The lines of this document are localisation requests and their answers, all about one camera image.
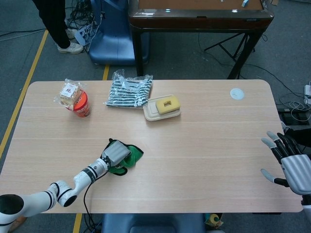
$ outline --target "black pants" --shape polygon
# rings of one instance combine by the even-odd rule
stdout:
[[[311,147],[311,128],[305,130],[288,129],[286,135],[291,136],[300,145]]]
[[[65,0],[33,0],[39,10],[39,16],[59,47],[65,49],[70,45],[66,34]]]

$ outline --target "table leg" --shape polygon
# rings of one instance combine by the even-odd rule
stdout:
[[[144,68],[142,63],[141,32],[133,30],[132,38],[133,38],[133,48],[134,48],[137,76],[143,76]]]
[[[260,33],[249,33],[249,39],[247,43],[244,46],[244,49],[242,50],[241,54],[239,55],[235,65],[233,66],[229,76],[227,79],[236,79],[237,75],[239,74],[240,70],[242,69],[244,63],[246,62],[248,56],[253,51],[255,45],[259,41],[261,35],[263,32]]]

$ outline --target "dark wooden table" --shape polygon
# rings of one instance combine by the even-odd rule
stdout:
[[[274,18],[267,0],[129,0],[137,75],[142,76],[144,32],[244,33],[247,41],[228,79],[235,79]]]

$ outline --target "blue chair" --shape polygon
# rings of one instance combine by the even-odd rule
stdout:
[[[203,214],[105,214],[102,233],[205,233]]]
[[[89,48],[96,64],[135,65],[133,41],[128,20],[128,0],[91,0],[96,22],[102,23]],[[143,62],[149,60],[150,34],[141,35]]]

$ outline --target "yellow floor line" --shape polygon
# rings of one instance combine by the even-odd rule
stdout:
[[[82,214],[81,213],[76,214],[76,219],[74,221],[72,233],[79,233],[80,232],[81,220],[82,220]]]
[[[39,45],[38,51],[37,51],[37,53],[35,55],[35,59],[33,61],[33,64],[32,64],[32,66],[30,68],[30,71],[28,73],[27,79],[25,81],[24,87],[23,87],[23,89],[21,91],[21,94],[20,94],[20,96],[18,98],[17,104],[16,104],[15,109],[13,111],[13,114],[11,116],[11,119],[10,119],[10,122],[8,124],[8,127],[6,128],[6,131],[4,133],[3,139],[2,139],[1,144],[0,144],[0,158],[2,157],[5,145],[8,142],[8,139],[9,139],[11,130],[13,128],[13,125],[15,123],[16,117],[18,115],[19,109],[21,107],[21,104],[23,103],[23,100],[24,100],[24,97],[26,95],[26,91],[28,89],[30,80],[33,77],[33,74],[34,74],[34,71],[35,71],[35,67],[36,67],[36,65],[38,63],[38,60],[39,60],[39,57],[41,55],[41,52],[42,52],[43,46],[45,44],[45,41],[47,39],[48,33],[49,33],[48,30],[45,30],[45,32],[43,34],[43,37],[42,37],[42,40],[41,40],[41,43]]]
[[[105,70],[103,74],[103,80],[106,81],[108,79],[108,73],[109,73],[109,65],[105,65]]]

